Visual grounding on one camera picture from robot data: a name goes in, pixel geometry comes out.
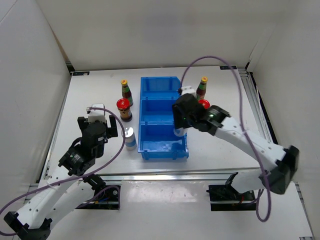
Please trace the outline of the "silver-cap white shaker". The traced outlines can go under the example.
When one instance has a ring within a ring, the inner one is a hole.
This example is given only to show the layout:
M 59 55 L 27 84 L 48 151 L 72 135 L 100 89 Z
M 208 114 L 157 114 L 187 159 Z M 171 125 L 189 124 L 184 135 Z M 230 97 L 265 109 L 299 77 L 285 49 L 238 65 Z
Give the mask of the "silver-cap white shaker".
M 181 127 L 181 128 L 174 128 L 173 132 L 177 137 L 183 137 L 184 135 L 187 134 L 187 130 L 188 130 L 187 128 Z
M 125 127 L 121 135 L 125 137 L 125 147 L 127 150 L 134 150 L 137 147 L 137 141 L 134 129 L 132 127 Z

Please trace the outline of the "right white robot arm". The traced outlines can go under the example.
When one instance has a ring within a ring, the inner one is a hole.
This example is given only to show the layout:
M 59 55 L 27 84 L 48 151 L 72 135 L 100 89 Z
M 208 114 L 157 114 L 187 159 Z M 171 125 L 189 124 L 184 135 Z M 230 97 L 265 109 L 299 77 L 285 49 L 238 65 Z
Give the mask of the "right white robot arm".
M 174 127 L 182 134 L 194 128 L 224 140 L 254 158 L 261 169 L 234 173 L 225 183 L 224 193 L 230 200 L 242 193 L 267 189 L 283 195 L 298 169 L 300 151 L 293 145 L 284 148 L 274 144 L 242 125 L 219 106 L 205 108 L 196 98 L 186 93 L 172 105 Z

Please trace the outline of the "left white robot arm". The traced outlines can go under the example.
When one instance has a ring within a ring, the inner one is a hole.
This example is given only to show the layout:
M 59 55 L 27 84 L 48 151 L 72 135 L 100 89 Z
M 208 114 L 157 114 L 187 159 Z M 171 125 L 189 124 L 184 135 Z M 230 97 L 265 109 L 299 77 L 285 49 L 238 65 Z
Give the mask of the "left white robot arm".
M 109 189 L 96 171 L 89 172 L 104 154 L 105 144 L 118 136 L 123 124 L 115 115 L 79 117 L 81 137 L 76 138 L 59 160 L 46 184 L 32 190 L 33 196 L 17 211 L 10 211 L 4 221 L 13 235 L 22 240 L 46 240 L 54 226 L 74 209 L 83 208 L 103 198 Z

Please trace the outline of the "right red-lid chili jar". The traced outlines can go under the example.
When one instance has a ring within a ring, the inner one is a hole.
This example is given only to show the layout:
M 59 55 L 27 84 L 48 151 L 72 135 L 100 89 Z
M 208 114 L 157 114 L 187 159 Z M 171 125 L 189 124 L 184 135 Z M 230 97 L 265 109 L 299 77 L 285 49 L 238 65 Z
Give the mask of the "right red-lid chili jar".
M 205 109 L 208 109 L 208 108 L 211 106 L 210 102 L 209 102 L 208 100 L 206 100 L 206 99 L 200 99 L 200 100 L 198 100 L 198 102 L 199 102 Z

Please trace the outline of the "red-lid chili jar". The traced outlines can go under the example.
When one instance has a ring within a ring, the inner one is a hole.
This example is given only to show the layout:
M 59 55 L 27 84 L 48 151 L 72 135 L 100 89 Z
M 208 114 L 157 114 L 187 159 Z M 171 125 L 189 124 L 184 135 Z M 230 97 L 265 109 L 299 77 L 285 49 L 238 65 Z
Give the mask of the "red-lid chili jar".
M 206 100 L 206 99 L 200 99 L 200 100 L 198 100 L 198 102 L 199 102 L 205 109 L 208 109 L 208 108 L 211 106 L 210 102 L 209 102 L 208 100 Z
M 120 118 L 125 121 L 125 122 L 129 122 L 132 120 L 132 113 L 131 113 L 131 105 L 128 99 L 126 98 L 120 98 L 117 102 L 116 102 L 116 107 L 119 111 L 120 114 Z

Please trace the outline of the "yellow-cap sauce bottle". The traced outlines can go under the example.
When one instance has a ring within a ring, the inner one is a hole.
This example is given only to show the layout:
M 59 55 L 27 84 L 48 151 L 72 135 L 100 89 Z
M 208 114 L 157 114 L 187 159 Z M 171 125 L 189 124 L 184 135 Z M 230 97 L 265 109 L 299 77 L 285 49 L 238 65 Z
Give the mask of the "yellow-cap sauce bottle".
M 133 98 L 132 98 L 132 92 L 131 92 L 130 87 L 128 85 L 128 81 L 126 79 L 122 79 L 120 81 L 120 83 L 121 83 L 122 97 L 124 99 L 127 99 L 130 103 L 130 106 L 132 107 L 134 102 L 133 102 Z
M 208 78 L 206 76 L 203 76 L 200 80 L 200 83 L 196 89 L 196 99 L 199 100 L 203 100 L 205 98 L 205 94 L 207 91 L 207 82 L 208 82 Z

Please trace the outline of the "blue three-compartment plastic bin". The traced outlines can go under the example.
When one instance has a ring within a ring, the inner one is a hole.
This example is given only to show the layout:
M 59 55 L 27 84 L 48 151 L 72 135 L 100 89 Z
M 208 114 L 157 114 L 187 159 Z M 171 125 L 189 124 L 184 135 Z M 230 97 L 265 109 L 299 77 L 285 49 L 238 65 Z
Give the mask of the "blue three-compartment plastic bin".
M 189 157 L 187 136 L 174 134 L 172 105 L 179 97 L 176 76 L 140 79 L 138 153 L 145 161 Z

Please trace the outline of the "left red-lid chili jar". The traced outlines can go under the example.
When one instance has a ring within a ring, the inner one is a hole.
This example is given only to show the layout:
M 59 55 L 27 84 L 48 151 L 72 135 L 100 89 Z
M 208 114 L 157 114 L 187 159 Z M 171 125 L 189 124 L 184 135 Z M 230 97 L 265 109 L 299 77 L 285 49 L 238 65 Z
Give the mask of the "left red-lid chili jar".
M 116 107 L 119 111 L 120 114 L 120 118 L 125 121 L 125 122 L 129 122 L 132 120 L 132 113 L 131 113 L 131 105 L 128 99 L 126 98 L 120 98 L 117 102 L 116 102 Z

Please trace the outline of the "left yellow-cap sauce bottle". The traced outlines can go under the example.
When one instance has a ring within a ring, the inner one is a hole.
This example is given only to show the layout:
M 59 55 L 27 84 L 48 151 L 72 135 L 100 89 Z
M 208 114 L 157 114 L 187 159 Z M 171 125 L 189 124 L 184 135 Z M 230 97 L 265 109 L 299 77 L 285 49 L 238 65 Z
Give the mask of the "left yellow-cap sauce bottle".
M 120 81 L 120 83 L 121 83 L 122 97 L 124 99 L 127 99 L 130 103 L 130 106 L 132 107 L 134 102 L 133 102 L 133 98 L 132 98 L 132 92 L 131 92 L 130 87 L 128 85 L 128 81 L 126 79 L 122 79 Z

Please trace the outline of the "left black corner label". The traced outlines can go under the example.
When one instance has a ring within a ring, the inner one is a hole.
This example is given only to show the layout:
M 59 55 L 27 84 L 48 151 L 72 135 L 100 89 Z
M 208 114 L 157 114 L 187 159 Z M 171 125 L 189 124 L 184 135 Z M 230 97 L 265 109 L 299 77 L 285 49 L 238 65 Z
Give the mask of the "left black corner label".
M 76 71 L 72 73 L 72 76 L 88 76 L 89 74 L 89 71 Z

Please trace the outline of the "black corner label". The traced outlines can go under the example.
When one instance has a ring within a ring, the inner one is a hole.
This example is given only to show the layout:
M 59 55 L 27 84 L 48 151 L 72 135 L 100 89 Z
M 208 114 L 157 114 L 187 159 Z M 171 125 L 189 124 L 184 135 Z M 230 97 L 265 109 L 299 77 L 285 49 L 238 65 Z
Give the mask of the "black corner label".
M 219 68 L 220 68 L 220 70 L 231 70 L 231 69 L 236 70 L 237 69 L 237 67 L 235 65 L 231 65 L 231 66 L 222 65 Z
M 89 71 L 76 71 L 72 73 L 72 76 L 88 76 L 89 74 Z

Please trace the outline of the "right black corner label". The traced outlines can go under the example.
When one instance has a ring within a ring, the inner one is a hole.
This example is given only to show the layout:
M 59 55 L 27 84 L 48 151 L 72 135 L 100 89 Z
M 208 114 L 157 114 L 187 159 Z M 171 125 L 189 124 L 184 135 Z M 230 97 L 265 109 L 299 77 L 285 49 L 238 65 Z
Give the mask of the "right black corner label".
M 237 67 L 235 65 L 231 65 L 231 66 L 222 65 L 219 68 L 220 68 L 220 70 L 231 70 L 231 69 L 236 70 L 237 69 Z

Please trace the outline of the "aluminium right rail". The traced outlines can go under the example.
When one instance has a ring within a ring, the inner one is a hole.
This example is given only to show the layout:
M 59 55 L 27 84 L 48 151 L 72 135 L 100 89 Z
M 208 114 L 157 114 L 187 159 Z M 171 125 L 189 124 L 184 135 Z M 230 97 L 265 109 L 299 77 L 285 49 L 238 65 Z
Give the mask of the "aluminium right rail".
M 242 80 L 250 107 L 253 111 L 259 133 L 272 143 L 278 144 L 276 134 L 254 79 L 253 73 L 247 71 L 245 68 L 238 68 L 237 70 Z

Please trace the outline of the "aluminium rail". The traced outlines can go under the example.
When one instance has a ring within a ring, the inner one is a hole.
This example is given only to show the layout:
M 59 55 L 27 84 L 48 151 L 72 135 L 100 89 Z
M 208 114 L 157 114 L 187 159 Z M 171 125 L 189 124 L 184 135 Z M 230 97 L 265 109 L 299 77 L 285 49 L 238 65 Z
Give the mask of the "aluminium rail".
M 253 111 L 259 133 L 272 143 L 278 144 L 276 134 L 254 79 L 253 73 L 247 71 L 245 68 L 238 68 L 237 70 L 242 80 L 250 107 Z
M 89 176 L 99 176 L 103 181 L 119 182 L 119 181 L 185 181 L 185 180 L 210 180 L 210 181 L 226 181 L 231 175 L 235 173 L 253 173 L 261 171 L 258 168 L 248 169 L 218 169 L 218 170 L 182 170 L 182 171 L 154 171 L 154 172 L 133 172 L 133 173 L 88 173 L 83 176 L 69 177 L 68 179 L 54 179 L 53 182 L 48 183 L 49 178 L 45 179 L 42 183 L 43 186 L 38 186 L 37 189 L 32 186 L 25 199 L 29 202 L 32 198 L 41 201 L 52 197 L 53 194 L 58 193 L 60 196 L 64 191 L 71 186 L 74 182 L 82 181 Z M 64 189 L 58 191 L 59 187 L 65 186 Z

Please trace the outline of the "aluminium front rail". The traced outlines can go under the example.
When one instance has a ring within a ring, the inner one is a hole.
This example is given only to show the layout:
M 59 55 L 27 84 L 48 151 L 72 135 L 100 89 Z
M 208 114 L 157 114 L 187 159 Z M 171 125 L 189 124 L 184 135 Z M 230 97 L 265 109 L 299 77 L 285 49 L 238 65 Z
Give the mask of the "aluminium front rail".
M 185 180 L 210 180 L 210 181 L 226 181 L 231 175 L 235 173 L 253 173 L 261 171 L 258 168 L 248 169 L 218 169 L 218 170 L 182 170 L 182 171 L 154 171 L 154 172 L 133 172 L 133 173 L 88 173 L 83 176 L 69 177 L 68 179 L 54 179 L 53 182 L 48 183 L 49 178 L 45 179 L 42 183 L 43 186 L 38 186 L 37 189 L 32 186 L 25 199 L 29 202 L 32 198 L 41 201 L 52 197 L 53 194 L 58 193 L 60 196 L 64 191 L 71 186 L 74 182 L 82 181 L 89 176 L 99 176 L 103 181 L 119 182 L 119 181 L 185 181 Z M 59 187 L 65 186 L 64 189 L 58 191 Z

